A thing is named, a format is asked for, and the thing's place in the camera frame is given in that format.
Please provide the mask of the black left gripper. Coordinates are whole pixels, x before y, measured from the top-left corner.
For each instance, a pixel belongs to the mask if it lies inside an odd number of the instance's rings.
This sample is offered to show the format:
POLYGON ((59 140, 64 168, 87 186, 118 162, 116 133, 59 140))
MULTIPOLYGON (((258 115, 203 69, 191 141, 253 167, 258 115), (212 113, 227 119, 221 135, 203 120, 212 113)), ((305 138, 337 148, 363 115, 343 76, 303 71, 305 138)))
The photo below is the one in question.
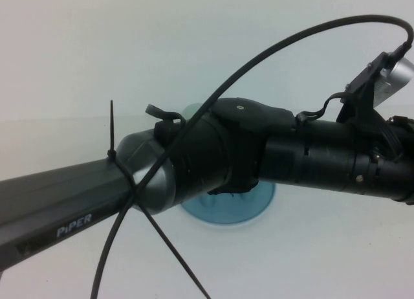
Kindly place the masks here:
POLYGON ((356 193, 413 204, 413 119, 354 121, 356 193))

